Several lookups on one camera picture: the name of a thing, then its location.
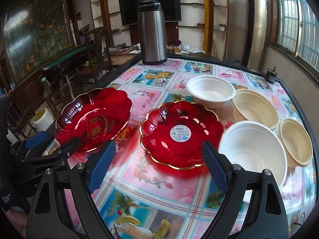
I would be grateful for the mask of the red glass plate with lettering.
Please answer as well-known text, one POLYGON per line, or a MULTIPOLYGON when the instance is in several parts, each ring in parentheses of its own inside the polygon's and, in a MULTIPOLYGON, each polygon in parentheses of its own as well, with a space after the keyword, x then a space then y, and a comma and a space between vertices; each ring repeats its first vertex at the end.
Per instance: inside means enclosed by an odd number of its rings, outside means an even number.
POLYGON ((77 153, 89 153, 114 140, 127 127, 132 101, 123 90, 95 88, 68 103, 56 120, 55 139, 62 146, 80 139, 77 153))

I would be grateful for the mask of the large white foam bowl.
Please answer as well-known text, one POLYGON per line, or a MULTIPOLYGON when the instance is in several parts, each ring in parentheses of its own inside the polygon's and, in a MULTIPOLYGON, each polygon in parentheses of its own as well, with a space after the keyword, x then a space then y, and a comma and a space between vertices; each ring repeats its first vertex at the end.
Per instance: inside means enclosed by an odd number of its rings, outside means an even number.
POLYGON ((284 147, 268 127, 254 121, 240 121, 222 135, 218 152, 245 170, 269 169, 279 188, 286 180, 288 161, 284 147))

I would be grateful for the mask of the beige plastic bowl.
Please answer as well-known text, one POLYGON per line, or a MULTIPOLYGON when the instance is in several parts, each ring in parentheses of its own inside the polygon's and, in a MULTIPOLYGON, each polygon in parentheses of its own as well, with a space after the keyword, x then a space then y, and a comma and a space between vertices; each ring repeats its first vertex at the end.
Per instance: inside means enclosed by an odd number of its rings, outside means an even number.
POLYGON ((275 107, 264 96, 247 89, 239 89, 231 100, 233 115, 237 122, 254 121, 269 129, 275 129, 279 116, 275 107))
POLYGON ((285 149, 288 166, 306 167, 312 158, 312 141, 305 128, 291 118, 282 119, 279 124, 279 139, 285 149))

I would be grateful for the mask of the red glass plate with sticker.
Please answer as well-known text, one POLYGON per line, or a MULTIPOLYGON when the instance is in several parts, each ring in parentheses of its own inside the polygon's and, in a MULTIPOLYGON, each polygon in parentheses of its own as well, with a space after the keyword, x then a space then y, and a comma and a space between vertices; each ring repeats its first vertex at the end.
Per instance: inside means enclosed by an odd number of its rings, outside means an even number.
POLYGON ((198 103, 180 100, 152 109, 140 125, 140 143, 162 166, 190 170, 204 165, 201 145, 219 146, 224 126, 216 113, 198 103))

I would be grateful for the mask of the white tape roll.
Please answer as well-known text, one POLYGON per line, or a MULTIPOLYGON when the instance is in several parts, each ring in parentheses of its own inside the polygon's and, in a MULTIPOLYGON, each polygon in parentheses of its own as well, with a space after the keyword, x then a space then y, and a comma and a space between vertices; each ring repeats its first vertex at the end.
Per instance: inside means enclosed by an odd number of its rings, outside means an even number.
POLYGON ((39 109, 32 121, 37 131, 46 131, 50 125, 54 122, 54 115, 47 109, 41 108, 39 109))

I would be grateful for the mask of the green mahjong table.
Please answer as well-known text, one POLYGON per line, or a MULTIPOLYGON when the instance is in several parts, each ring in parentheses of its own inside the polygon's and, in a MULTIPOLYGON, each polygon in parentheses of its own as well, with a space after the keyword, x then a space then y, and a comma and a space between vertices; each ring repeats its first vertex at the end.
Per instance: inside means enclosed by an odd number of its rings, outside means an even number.
POLYGON ((85 46, 79 46, 73 48, 61 56, 58 56, 53 61, 43 66, 41 73, 47 79, 55 77, 64 77, 75 66, 77 66, 82 58, 85 58, 87 48, 85 46))

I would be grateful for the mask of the colourful printed tablecloth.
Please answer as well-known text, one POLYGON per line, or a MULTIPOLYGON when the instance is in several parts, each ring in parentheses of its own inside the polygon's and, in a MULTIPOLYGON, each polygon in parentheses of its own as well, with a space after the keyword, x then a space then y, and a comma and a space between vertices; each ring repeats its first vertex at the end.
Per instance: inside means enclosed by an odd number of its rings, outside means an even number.
POLYGON ((219 146, 236 122, 231 102, 210 110, 194 101, 186 84, 212 75, 235 89, 254 91, 276 109, 280 120, 310 123, 282 79, 209 63, 170 58, 159 66, 137 63, 109 86, 132 102, 130 119, 116 139, 117 152, 92 197, 112 238, 132 238, 125 216, 138 219, 142 238, 200 238, 223 201, 201 156, 202 142, 219 146))

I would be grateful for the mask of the dark wooden chair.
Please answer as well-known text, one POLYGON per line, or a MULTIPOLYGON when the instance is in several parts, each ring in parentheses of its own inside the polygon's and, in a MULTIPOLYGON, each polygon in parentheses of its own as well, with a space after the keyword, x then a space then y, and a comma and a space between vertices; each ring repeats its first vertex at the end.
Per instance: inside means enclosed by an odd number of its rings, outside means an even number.
POLYGON ((89 65, 81 68, 75 75, 77 84, 92 84, 98 82, 98 77, 113 70, 109 47, 106 45, 107 60, 104 60, 102 52, 102 38, 108 38, 106 27, 98 27, 84 33, 86 56, 89 65))

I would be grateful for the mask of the framed floral painting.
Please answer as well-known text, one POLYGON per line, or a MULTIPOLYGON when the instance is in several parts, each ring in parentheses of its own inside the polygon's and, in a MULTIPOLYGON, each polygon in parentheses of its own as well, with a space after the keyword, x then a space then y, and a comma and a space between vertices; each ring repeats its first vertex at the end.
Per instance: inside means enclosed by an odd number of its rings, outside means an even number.
POLYGON ((73 46, 65 0, 10 0, 3 37, 17 84, 73 46))

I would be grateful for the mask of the small white foam bowl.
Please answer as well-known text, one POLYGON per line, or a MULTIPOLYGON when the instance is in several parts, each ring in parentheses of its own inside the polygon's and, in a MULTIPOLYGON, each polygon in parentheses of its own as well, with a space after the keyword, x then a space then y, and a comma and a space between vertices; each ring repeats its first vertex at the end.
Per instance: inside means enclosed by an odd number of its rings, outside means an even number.
POLYGON ((230 82, 212 75, 193 77, 188 80, 186 88, 196 103, 208 109, 221 108, 236 94, 236 90, 230 82))

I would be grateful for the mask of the small black jar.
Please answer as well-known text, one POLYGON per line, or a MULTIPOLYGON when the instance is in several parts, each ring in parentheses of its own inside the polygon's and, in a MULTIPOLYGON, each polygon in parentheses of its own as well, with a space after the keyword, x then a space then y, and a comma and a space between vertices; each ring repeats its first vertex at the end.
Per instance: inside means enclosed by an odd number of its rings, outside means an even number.
POLYGON ((276 77, 277 77, 276 66, 274 66, 273 69, 267 69, 267 73, 266 73, 266 78, 265 78, 265 80, 266 80, 268 83, 270 83, 270 84, 275 83, 276 77))

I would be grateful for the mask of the stainless steel thermos jug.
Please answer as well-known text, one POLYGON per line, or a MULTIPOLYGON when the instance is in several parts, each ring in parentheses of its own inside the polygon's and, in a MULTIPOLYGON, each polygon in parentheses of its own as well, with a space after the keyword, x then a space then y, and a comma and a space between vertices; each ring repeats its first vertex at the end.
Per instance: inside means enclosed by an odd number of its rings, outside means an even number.
POLYGON ((165 19, 162 10, 137 15, 142 63, 160 65, 167 61, 165 19))

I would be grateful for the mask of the black television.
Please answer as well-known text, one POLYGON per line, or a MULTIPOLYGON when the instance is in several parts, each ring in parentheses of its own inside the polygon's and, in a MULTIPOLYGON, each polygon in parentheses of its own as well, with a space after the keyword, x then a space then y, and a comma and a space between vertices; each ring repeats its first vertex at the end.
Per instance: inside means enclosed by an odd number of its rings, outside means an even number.
POLYGON ((164 13, 166 22, 180 22, 180 0, 118 0, 123 25, 137 24, 139 12, 159 11, 164 13))

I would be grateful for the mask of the tall standing air conditioner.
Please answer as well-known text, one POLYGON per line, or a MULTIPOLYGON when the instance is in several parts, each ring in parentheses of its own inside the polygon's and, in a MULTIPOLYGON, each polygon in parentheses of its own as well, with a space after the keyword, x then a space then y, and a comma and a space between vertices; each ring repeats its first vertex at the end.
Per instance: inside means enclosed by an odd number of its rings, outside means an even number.
POLYGON ((258 70, 267 32, 267 1, 246 0, 247 17, 242 66, 258 70))

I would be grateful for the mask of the white wall shelving unit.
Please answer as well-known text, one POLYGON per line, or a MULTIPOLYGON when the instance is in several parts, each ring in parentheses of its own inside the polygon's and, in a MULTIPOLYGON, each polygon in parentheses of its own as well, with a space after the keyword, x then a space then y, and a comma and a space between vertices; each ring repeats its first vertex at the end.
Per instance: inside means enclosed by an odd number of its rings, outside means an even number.
MULTIPOLYGON (((108 45, 128 46, 139 42, 136 24, 122 22, 123 0, 90 0, 95 27, 108 30, 108 45)), ((167 40, 180 40, 182 45, 197 46, 204 52, 225 59, 228 27, 229 0, 168 0, 170 6, 180 4, 181 19, 166 23, 167 40)))

